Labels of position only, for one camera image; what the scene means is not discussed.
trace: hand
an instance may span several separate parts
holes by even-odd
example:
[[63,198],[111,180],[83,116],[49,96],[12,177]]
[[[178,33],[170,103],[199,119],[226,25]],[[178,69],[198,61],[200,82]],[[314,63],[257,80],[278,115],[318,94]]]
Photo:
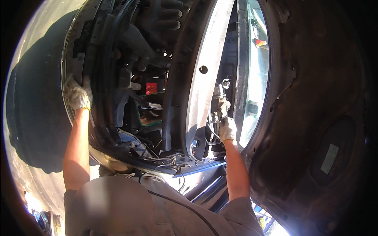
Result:
[[221,123],[219,124],[219,137],[222,142],[226,140],[232,139],[236,140],[236,124],[234,119],[226,116],[221,119]]
[[86,108],[91,110],[92,105],[92,89],[91,81],[89,76],[85,76],[83,80],[83,87],[77,84],[73,78],[73,74],[64,85],[64,97],[67,100],[68,105],[70,105],[75,111],[79,108]]

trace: gray work shirt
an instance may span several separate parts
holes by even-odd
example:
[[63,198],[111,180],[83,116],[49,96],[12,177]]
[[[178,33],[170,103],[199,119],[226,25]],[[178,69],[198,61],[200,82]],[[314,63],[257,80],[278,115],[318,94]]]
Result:
[[[187,198],[165,183],[146,178],[143,180],[142,184],[146,189],[152,192],[167,196],[192,207],[213,226],[220,236],[264,235],[264,232],[257,221],[256,215],[253,212],[252,203],[249,198],[236,198],[227,203],[220,214],[216,214],[190,202]],[[66,235],[105,235],[95,233],[85,228],[83,225],[80,225],[77,220],[75,220],[75,215],[70,209],[75,193],[76,190],[67,190],[64,194]],[[142,225],[135,230],[121,235],[214,235],[209,226],[193,211],[162,197],[153,194],[151,194],[151,197],[155,205],[153,210],[153,222]]]

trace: sticker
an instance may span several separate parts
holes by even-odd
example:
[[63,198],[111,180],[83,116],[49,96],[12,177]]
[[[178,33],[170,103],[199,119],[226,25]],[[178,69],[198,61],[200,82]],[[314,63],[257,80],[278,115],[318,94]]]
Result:
[[328,174],[330,172],[331,167],[333,165],[333,162],[335,161],[335,158],[336,158],[338,151],[339,151],[338,147],[336,147],[333,144],[330,145],[330,148],[328,149],[327,155],[325,156],[325,159],[323,161],[323,164],[320,167],[320,169],[324,173]]

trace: car hood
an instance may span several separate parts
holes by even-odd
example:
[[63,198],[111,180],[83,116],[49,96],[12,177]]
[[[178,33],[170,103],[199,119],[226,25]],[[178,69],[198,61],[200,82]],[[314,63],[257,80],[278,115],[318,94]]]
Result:
[[271,56],[264,108],[242,152],[253,201],[291,235],[330,234],[366,168],[361,51],[334,3],[260,5]]

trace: car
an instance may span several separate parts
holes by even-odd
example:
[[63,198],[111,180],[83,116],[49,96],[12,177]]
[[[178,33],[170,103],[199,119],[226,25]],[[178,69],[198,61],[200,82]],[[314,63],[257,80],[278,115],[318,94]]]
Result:
[[[222,52],[237,50],[236,21],[232,0],[84,3],[67,31],[61,83],[90,77],[91,156],[114,172],[224,164],[218,129],[236,111],[237,61]],[[219,70],[229,58],[233,70]]]
[[[74,119],[63,97],[72,74],[91,80],[90,156],[111,171],[171,178],[224,165],[217,135],[229,116],[251,200],[290,235],[368,231],[355,223],[374,213],[376,184],[368,3],[88,0],[58,21],[53,3],[33,16],[8,73],[7,202],[22,206],[14,196],[29,188],[62,210],[55,163]],[[191,200],[221,210],[225,179]]]

